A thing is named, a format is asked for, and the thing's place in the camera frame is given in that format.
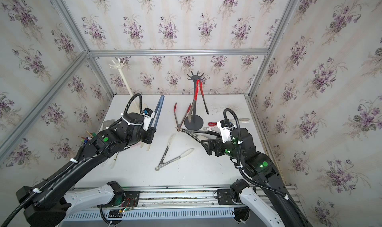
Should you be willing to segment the black steel tongs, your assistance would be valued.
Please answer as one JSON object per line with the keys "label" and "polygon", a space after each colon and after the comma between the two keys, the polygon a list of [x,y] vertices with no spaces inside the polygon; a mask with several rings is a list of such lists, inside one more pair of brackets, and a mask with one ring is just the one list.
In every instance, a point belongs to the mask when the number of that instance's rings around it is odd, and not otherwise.
{"label": "black steel tongs", "polygon": [[202,143],[203,140],[220,137],[220,133],[211,130],[188,130],[184,128],[178,128],[177,131],[189,135],[199,143]]}

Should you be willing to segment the dark grey utensil rack stand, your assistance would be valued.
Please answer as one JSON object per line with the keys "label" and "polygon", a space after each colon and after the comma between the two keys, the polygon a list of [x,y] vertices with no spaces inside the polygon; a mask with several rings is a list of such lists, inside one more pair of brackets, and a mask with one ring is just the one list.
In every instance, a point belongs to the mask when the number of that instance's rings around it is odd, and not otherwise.
{"label": "dark grey utensil rack stand", "polygon": [[189,130],[200,130],[203,127],[203,119],[202,117],[198,116],[196,114],[196,106],[197,106],[197,97],[200,87],[200,81],[203,77],[203,74],[201,74],[199,71],[194,74],[193,71],[191,72],[191,75],[188,75],[189,80],[193,81],[194,83],[194,93],[193,93],[193,102],[191,104],[190,111],[188,113],[188,117],[185,120],[185,126]]}

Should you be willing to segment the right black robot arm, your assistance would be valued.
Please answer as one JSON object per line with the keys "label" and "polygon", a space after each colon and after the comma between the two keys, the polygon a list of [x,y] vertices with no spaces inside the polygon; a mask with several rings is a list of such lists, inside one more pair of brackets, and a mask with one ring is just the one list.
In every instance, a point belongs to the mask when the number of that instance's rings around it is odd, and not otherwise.
{"label": "right black robot arm", "polygon": [[287,190],[271,158],[258,151],[236,113],[223,111],[220,135],[200,143],[208,155],[229,156],[241,175],[230,186],[234,202],[245,205],[268,227],[310,227],[311,223]]}

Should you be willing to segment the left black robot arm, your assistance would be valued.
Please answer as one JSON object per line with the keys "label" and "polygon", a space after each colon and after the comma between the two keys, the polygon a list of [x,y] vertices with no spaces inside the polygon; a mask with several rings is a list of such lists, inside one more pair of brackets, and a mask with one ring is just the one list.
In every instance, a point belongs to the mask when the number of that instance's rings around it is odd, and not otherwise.
{"label": "left black robot arm", "polygon": [[66,193],[90,171],[116,153],[123,152],[140,142],[151,144],[164,102],[161,96],[155,110],[143,108],[142,95],[133,95],[121,117],[83,144],[76,156],[43,182],[24,186],[17,191],[19,205],[3,222],[7,227],[23,211],[32,227],[55,227],[67,215],[97,205],[106,205],[123,196],[116,181],[101,188],[86,191],[79,197],[67,198]]}

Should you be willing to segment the white tipped tongs at right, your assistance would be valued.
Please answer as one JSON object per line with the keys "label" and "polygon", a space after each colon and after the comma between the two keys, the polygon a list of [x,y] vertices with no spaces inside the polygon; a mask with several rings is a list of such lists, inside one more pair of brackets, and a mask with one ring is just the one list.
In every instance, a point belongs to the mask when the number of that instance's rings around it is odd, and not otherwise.
{"label": "white tipped tongs at right", "polygon": [[[238,120],[240,123],[249,123],[251,119],[250,118],[239,118]],[[233,125],[235,126],[235,119],[232,118],[229,121],[232,122]],[[212,130],[212,128],[215,128],[215,126],[210,127],[207,125],[207,126],[203,127],[203,130]]]}

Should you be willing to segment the cream utensil rack stand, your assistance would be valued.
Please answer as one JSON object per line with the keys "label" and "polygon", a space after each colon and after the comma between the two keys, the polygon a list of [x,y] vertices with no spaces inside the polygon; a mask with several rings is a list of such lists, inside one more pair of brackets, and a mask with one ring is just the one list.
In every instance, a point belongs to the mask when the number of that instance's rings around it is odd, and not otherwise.
{"label": "cream utensil rack stand", "polygon": [[118,74],[110,74],[111,84],[119,91],[127,90],[129,96],[132,98],[135,93],[133,93],[123,70],[125,67],[128,67],[128,61],[129,57],[127,56],[118,57],[113,59],[111,63],[108,63],[107,65],[111,70],[116,70],[118,72]]}

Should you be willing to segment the grey whiteboard eraser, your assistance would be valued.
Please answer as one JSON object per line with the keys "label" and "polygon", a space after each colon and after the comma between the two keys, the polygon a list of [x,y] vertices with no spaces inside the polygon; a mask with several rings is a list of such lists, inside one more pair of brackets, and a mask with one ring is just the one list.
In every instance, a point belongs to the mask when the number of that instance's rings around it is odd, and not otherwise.
{"label": "grey whiteboard eraser", "polygon": [[114,122],[115,119],[105,120],[102,124],[102,129],[108,129],[108,127],[110,127]]}

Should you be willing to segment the pink cup of pens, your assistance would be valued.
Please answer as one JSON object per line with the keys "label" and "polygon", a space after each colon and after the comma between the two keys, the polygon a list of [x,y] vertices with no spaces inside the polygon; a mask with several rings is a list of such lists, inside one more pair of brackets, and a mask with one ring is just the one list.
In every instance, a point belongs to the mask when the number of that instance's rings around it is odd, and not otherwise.
{"label": "pink cup of pens", "polygon": [[93,139],[96,136],[95,132],[90,132],[88,130],[85,130],[81,134],[78,135],[78,138],[81,139],[81,144],[88,143],[91,139]]}

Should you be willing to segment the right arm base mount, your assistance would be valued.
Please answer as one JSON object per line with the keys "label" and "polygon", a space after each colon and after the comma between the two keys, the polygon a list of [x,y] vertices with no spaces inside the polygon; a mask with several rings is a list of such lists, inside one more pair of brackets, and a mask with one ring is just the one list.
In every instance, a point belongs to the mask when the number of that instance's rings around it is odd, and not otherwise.
{"label": "right arm base mount", "polygon": [[[245,180],[237,179],[230,185],[229,189],[218,189],[214,191],[213,197],[218,201],[219,205],[241,205],[239,194],[246,188],[252,188],[256,193],[256,187],[250,186]],[[249,207],[234,208],[234,220],[238,223],[245,223],[250,217]]]}

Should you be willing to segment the aluminium front rail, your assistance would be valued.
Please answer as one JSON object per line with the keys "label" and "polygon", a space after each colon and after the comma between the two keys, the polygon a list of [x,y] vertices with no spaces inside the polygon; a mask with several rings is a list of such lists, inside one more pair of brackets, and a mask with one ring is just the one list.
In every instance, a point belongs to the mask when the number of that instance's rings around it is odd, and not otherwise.
{"label": "aluminium front rail", "polygon": [[[215,207],[219,205],[213,197],[214,191],[218,189],[229,189],[229,185],[217,186],[159,186],[159,187],[123,187],[124,191],[140,191],[138,206],[135,209],[159,209],[159,208],[196,208]],[[66,202],[72,205],[89,202],[81,209],[95,208],[98,205],[105,205],[112,198],[110,187],[75,188],[64,195]]]}

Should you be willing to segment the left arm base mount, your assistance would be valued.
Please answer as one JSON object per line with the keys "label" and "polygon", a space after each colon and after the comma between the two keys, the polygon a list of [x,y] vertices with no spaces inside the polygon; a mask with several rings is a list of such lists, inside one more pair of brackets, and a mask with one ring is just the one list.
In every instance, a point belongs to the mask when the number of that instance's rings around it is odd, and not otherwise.
{"label": "left arm base mount", "polygon": [[116,226],[122,221],[124,214],[138,206],[140,191],[124,191],[116,182],[106,184],[111,187],[112,198],[105,205],[98,205],[102,220],[110,226]]}

